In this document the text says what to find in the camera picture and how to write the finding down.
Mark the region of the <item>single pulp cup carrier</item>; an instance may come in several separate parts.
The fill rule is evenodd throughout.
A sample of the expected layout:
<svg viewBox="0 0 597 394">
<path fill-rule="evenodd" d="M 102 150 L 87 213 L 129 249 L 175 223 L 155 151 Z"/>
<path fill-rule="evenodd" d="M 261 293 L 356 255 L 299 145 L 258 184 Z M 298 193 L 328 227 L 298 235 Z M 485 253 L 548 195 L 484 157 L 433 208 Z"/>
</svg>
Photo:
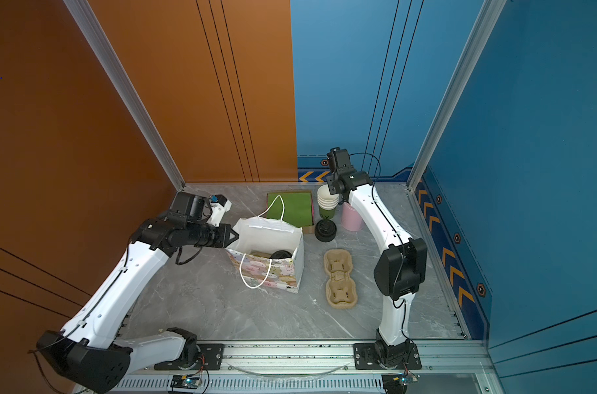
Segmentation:
<svg viewBox="0 0 597 394">
<path fill-rule="evenodd" d="M 262 259 L 270 259 L 272 257 L 271 254 L 263 253 L 260 251 L 253 251 L 251 252 L 251 255 Z"/>
</svg>

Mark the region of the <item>cartoon animal paper gift bag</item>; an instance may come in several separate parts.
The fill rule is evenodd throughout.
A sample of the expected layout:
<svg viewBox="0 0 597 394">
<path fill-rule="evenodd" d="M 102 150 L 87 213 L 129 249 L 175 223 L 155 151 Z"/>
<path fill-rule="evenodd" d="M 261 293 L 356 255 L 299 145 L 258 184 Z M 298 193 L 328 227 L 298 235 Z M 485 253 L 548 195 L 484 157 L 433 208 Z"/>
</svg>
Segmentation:
<svg viewBox="0 0 597 394">
<path fill-rule="evenodd" d="M 304 269 L 303 229 L 287 223 L 285 211 L 285 200 L 278 194 L 266 211 L 241 218 L 233 227 L 239 239 L 226 251 L 248 289 L 299 292 Z"/>
</svg>

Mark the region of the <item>black plastic cup lid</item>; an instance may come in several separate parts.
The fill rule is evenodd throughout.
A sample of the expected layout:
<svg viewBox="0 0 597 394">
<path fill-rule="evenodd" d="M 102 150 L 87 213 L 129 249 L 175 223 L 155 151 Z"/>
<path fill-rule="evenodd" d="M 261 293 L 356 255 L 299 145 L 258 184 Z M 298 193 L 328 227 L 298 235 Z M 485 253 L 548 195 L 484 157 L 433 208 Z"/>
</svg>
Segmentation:
<svg viewBox="0 0 597 394">
<path fill-rule="evenodd" d="M 279 259 L 291 259 L 293 257 L 293 253 L 290 251 L 276 251 L 272 254 L 271 259 L 279 260 Z"/>
</svg>

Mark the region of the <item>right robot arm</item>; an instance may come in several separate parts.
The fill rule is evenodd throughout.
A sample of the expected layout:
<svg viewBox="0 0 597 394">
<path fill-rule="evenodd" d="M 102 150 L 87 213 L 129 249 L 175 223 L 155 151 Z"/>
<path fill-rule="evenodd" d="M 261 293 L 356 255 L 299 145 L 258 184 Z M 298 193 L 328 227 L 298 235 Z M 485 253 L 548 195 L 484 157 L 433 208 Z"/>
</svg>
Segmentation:
<svg viewBox="0 0 597 394">
<path fill-rule="evenodd" d="M 409 334 L 409 319 L 413 300 L 426 278 L 426 242 L 398 224 L 366 172 L 341 167 L 332 171 L 327 185 L 359 213 L 381 252 L 373 270 L 382 294 L 382 320 L 375 341 L 377 362 L 385 369 L 420 370 L 421 356 Z"/>
</svg>

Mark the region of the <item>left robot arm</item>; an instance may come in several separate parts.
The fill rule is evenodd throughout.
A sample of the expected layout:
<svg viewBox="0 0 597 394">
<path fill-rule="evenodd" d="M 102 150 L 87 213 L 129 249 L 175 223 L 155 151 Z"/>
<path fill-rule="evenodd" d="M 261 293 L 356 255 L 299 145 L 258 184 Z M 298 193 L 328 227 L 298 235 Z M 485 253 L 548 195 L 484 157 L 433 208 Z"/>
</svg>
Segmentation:
<svg viewBox="0 0 597 394">
<path fill-rule="evenodd" d="M 121 260 L 81 310 L 61 330 L 45 331 L 29 353 L 95 393 L 107 393 L 127 374 L 155 364 L 201 367 L 198 337 L 190 331 L 168 328 L 131 340 L 117 335 L 147 284 L 185 246 L 225 249 L 238 240 L 238 233 L 222 221 L 230 209 L 224 195 L 177 193 L 167 211 L 132 234 Z"/>
</svg>

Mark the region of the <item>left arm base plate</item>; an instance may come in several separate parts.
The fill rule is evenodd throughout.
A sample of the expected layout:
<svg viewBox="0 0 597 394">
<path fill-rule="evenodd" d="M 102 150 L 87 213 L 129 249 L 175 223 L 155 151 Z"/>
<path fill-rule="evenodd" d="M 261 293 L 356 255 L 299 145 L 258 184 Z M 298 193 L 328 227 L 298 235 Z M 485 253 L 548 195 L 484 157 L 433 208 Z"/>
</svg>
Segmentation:
<svg viewBox="0 0 597 394">
<path fill-rule="evenodd" d="M 200 369 L 209 371 L 221 368 L 225 346 L 221 343 L 203 343 L 186 345 L 180 356 L 174 361 L 165 361 L 155 364 L 153 368 L 160 371 L 188 371 Z"/>
</svg>

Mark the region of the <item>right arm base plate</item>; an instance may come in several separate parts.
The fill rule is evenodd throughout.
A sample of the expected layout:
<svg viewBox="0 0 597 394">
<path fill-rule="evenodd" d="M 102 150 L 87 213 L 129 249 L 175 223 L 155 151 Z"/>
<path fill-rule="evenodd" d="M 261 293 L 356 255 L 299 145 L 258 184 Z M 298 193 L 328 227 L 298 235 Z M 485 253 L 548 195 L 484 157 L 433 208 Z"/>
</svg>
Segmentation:
<svg viewBox="0 0 597 394">
<path fill-rule="evenodd" d="M 355 369 L 408 369 L 420 370 L 423 365 L 418 347 L 411 341 L 397 346 L 386 346 L 381 341 L 371 343 L 355 343 Z"/>
</svg>

